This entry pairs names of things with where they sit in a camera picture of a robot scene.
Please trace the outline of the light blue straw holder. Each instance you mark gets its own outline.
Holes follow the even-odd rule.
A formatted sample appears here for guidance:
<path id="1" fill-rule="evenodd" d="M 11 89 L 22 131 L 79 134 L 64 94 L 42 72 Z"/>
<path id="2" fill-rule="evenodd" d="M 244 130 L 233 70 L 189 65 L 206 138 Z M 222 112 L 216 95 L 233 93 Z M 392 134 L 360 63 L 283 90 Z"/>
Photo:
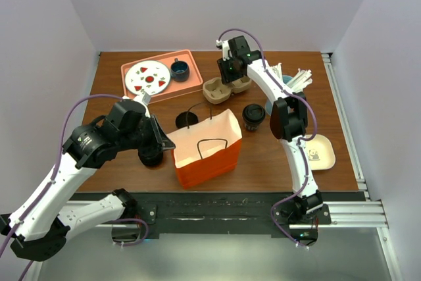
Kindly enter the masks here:
<path id="1" fill-rule="evenodd" d="M 288 84 L 289 81 L 291 81 L 293 79 L 293 77 L 289 76 L 289 75 L 283 75 L 282 78 L 283 78 L 283 82 L 285 84 Z M 264 108 L 265 108 L 265 111 L 266 111 L 267 115 L 269 115 L 269 116 L 272 114 L 272 105 L 273 105 L 273 103 L 271 103 L 270 100 L 267 99 Z"/>

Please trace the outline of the white wrapped straws bundle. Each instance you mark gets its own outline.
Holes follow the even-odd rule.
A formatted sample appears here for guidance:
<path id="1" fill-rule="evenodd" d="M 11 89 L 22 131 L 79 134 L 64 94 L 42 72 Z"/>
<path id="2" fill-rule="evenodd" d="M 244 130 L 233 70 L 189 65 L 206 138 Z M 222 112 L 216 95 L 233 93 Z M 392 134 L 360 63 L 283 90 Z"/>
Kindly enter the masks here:
<path id="1" fill-rule="evenodd" d="M 285 74 L 282 72 L 281 63 L 278 63 L 275 66 L 270 66 L 269 70 L 283 81 L 282 76 Z M 307 86 L 312 84 L 312 70 L 303 70 L 299 68 L 296 75 L 292 77 L 293 79 L 286 85 L 295 93 L 302 92 Z"/>

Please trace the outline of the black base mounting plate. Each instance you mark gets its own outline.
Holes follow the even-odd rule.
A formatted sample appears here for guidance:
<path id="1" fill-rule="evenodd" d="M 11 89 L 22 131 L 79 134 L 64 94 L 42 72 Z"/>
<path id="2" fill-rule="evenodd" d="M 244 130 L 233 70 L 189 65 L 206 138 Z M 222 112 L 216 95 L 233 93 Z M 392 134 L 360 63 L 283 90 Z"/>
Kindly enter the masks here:
<path id="1" fill-rule="evenodd" d="M 139 218 L 148 225 L 147 237 L 163 234 L 247 234 L 299 241 L 315 240 L 316 229 L 331 224 L 323 205 L 306 215 L 294 200 L 283 202 L 280 192 L 158 192 L 133 193 L 122 218 Z"/>

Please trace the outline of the white panda dish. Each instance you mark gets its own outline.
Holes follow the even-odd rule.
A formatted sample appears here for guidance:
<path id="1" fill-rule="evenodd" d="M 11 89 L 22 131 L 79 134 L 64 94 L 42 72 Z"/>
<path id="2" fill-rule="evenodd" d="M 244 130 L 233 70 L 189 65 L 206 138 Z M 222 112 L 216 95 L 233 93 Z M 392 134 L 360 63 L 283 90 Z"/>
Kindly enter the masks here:
<path id="1" fill-rule="evenodd" d="M 336 157 L 331 141 L 321 134 L 306 142 L 307 156 L 312 171 L 331 169 Z"/>

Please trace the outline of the aluminium frame rail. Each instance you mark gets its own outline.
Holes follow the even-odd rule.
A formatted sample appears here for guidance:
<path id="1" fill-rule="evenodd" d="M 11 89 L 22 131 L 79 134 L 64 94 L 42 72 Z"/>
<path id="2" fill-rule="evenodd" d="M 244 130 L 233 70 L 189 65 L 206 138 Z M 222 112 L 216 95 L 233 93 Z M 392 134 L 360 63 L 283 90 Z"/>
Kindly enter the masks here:
<path id="1" fill-rule="evenodd" d="M 355 178 L 357 180 L 357 185 L 359 188 L 359 191 L 362 191 L 365 199 L 367 201 L 371 201 L 370 193 L 368 191 L 368 187 L 366 184 L 366 179 L 364 177 L 363 171 L 361 169 L 359 157 L 357 154 L 357 150 L 355 147 L 354 139 L 351 133 L 351 129 L 349 127 L 349 121 L 347 118 L 347 114 L 345 112 L 345 107 L 343 106 L 341 94 L 339 92 L 339 86 L 336 81 L 335 72 L 331 60 L 331 54 L 329 53 L 321 53 L 322 61 L 324 63 L 324 67 L 326 70 L 326 74 L 328 77 L 328 81 L 330 84 L 330 88 L 332 91 L 332 95 L 334 98 L 335 106 L 339 115 L 339 120 L 341 123 L 341 128 L 343 130 L 343 135 L 345 138 L 345 143 L 347 145 L 347 149 L 349 152 L 351 164 L 353 167 L 353 172 L 355 174 Z"/>

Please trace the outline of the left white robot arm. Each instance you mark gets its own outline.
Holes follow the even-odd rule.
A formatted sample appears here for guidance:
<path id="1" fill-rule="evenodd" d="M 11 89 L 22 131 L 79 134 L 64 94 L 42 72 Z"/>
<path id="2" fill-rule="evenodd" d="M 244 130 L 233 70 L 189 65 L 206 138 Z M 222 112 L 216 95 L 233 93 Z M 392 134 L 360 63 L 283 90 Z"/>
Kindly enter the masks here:
<path id="1" fill-rule="evenodd" d="M 143 165 L 157 166 L 163 153 L 175 147 L 146 105 L 131 99 L 116 102 L 109 114 L 75 128 L 60 145 L 56 163 L 35 192 L 15 212 L 1 215 L 5 243 L 18 258 L 41 262 L 98 224 L 136 221 L 137 201 L 124 189 L 77 211 L 62 208 L 119 152 L 136 150 Z"/>

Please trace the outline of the white plate with strawberry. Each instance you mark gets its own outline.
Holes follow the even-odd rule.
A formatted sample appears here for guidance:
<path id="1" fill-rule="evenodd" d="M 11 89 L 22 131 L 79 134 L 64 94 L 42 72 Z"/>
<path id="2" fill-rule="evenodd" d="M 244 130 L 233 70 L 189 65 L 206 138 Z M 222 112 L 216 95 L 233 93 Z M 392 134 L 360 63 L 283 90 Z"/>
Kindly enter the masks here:
<path id="1" fill-rule="evenodd" d="M 152 60 L 141 61 L 131 66 L 124 77 L 126 88 L 135 95 L 160 94 L 168 87 L 170 81 L 169 68 L 161 62 Z"/>

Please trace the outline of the dark blue ceramic cup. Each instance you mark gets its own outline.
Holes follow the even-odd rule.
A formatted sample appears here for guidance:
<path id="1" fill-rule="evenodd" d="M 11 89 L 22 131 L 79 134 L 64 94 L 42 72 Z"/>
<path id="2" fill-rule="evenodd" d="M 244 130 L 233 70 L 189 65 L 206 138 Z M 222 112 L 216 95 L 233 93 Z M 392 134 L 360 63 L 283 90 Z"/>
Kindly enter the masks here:
<path id="1" fill-rule="evenodd" d="M 170 73 L 174 81 L 185 82 L 188 80 L 190 75 L 189 65 L 185 61 L 175 58 L 174 62 L 170 66 Z"/>

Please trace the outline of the dark coffee cup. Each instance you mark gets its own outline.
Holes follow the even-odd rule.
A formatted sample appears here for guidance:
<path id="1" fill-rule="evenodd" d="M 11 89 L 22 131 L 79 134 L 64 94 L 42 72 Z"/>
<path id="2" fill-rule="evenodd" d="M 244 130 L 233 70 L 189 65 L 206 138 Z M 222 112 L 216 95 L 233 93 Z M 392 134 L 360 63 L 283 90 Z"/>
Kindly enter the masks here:
<path id="1" fill-rule="evenodd" d="M 244 127 L 249 132 L 254 132 L 259 129 L 259 126 L 262 124 L 261 120 L 246 120 L 244 119 Z"/>
<path id="2" fill-rule="evenodd" d="M 175 119 L 175 124 L 176 124 L 177 129 L 191 126 L 191 125 L 197 124 L 198 122 L 199 122 L 199 119 L 197 115 L 189 111 L 184 111 L 180 113 Z"/>

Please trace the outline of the black cup lid on table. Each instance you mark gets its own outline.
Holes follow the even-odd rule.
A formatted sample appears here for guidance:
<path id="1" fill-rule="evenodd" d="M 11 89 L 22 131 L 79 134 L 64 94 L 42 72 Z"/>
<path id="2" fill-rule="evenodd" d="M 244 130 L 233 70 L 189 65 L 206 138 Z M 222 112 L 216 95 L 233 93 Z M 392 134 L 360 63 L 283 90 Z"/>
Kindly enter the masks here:
<path id="1" fill-rule="evenodd" d="M 164 159 L 164 152 L 163 151 L 137 151 L 138 157 L 141 163 L 148 167 L 154 168 L 159 166 L 163 159 Z"/>

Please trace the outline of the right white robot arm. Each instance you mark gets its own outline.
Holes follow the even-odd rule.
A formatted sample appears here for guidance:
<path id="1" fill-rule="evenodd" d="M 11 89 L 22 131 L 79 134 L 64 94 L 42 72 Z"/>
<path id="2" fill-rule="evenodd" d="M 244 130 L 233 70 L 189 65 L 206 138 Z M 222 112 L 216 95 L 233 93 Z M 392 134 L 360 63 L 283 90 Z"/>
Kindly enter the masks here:
<path id="1" fill-rule="evenodd" d="M 261 49 L 251 50 L 244 36 L 229 40 L 216 40 L 222 51 L 217 60 L 223 83 L 230 83 L 244 76 L 250 78 L 272 102 L 270 130 L 284 147 L 293 180 L 291 208 L 297 222 L 309 223 L 323 200 L 312 175 L 306 144 L 313 136 L 305 136 L 308 115 L 314 111 L 303 92 L 294 92 L 281 78 L 270 70 Z"/>

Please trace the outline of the pink plastic tray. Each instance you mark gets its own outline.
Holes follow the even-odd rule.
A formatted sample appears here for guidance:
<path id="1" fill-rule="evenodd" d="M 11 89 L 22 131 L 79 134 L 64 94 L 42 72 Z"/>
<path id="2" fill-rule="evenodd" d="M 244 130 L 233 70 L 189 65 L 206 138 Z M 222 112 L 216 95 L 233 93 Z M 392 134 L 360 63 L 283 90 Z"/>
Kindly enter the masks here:
<path id="1" fill-rule="evenodd" d="M 191 51 L 185 49 L 147 57 L 121 66 L 124 95 L 146 93 L 156 103 L 200 91 L 203 79 Z"/>

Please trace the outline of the black cup lid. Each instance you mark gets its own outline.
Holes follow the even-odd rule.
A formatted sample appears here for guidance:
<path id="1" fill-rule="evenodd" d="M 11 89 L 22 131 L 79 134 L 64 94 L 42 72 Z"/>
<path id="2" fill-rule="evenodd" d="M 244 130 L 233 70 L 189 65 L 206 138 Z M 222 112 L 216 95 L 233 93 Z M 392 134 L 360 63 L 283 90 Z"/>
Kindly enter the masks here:
<path id="1" fill-rule="evenodd" d="M 163 159 L 164 159 L 164 152 L 163 151 L 137 151 L 138 157 L 141 163 L 148 167 L 154 168 L 159 166 Z"/>
<path id="2" fill-rule="evenodd" d="M 264 107 L 252 103 L 244 107 L 242 117 L 249 124 L 261 124 L 266 116 Z"/>

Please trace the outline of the cardboard cup carrier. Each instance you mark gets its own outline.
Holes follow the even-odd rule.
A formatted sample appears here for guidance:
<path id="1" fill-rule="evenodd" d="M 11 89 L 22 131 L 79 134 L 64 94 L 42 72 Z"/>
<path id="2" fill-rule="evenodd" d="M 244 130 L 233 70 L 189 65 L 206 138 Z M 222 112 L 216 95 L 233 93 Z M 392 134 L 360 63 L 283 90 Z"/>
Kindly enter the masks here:
<path id="1" fill-rule="evenodd" d="M 215 77 L 203 84 L 203 95 L 213 105 L 227 101 L 231 95 L 239 94 L 251 87 L 251 79 L 244 76 L 233 82 L 223 84 L 220 77 Z"/>

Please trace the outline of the orange paper bag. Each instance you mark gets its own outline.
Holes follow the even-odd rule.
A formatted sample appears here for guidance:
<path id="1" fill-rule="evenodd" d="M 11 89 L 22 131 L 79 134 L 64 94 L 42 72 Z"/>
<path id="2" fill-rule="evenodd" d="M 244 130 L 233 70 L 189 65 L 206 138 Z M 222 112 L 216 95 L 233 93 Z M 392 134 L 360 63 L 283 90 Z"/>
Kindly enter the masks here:
<path id="1" fill-rule="evenodd" d="M 176 148 L 172 160 L 176 176 L 188 189 L 233 170 L 237 166 L 242 131 L 235 114 L 226 109 L 168 137 Z"/>

